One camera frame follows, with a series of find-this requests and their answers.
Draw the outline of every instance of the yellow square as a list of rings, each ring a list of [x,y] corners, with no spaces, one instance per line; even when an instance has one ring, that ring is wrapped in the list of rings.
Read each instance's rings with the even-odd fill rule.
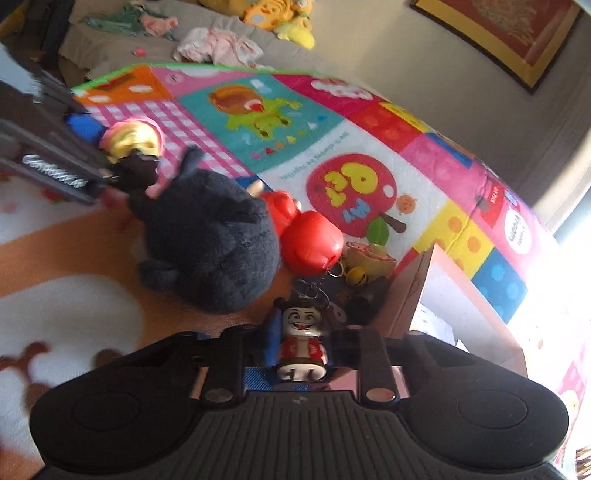
[[[380,102],[379,105],[381,107],[385,108],[388,112],[392,112],[394,115],[398,115],[406,123],[412,125],[418,131],[420,131],[424,134],[433,131],[433,129],[430,126],[428,126],[426,123],[420,121],[413,114],[407,112],[404,108],[402,108],[398,105],[394,105],[393,103],[390,103],[390,102]]]
[[[434,243],[445,250],[468,278],[476,274],[494,247],[477,224],[451,200],[443,206],[413,247],[418,252],[424,252]]]

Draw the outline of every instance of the red plastic toy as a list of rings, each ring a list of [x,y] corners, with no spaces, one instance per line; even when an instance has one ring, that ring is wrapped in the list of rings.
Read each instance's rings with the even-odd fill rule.
[[[345,237],[325,216],[300,212],[287,192],[263,192],[283,261],[295,275],[321,275],[337,263]]]

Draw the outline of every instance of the black plush toy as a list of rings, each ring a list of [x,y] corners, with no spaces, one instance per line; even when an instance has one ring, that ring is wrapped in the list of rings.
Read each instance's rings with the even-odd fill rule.
[[[148,288],[173,288],[208,313],[237,312],[270,287],[279,243],[265,202],[198,168],[202,157],[189,148],[157,199],[130,195],[129,207],[145,224],[149,257],[139,271]]]

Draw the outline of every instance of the pink clothing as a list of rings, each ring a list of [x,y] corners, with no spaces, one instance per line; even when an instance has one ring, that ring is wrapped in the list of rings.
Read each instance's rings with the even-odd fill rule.
[[[255,60],[263,55],[252,40],[229,30],[194,28],[178,43],[177,61],[211,62],[229,67],[256,67]]]
[[[144,14],[139,18],[139,23],[146,32],[154,37],[162,37],[173,28],[178,27],[177,17],[157,18],[152,15]]]

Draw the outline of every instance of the orange square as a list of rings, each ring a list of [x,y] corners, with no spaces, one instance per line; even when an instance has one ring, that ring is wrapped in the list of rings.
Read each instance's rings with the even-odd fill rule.
[[[147,65],[119,72],[112,78],[95,80],[88,87],[75,89],[74,94],[76,100],[88,106],[173,98]]]

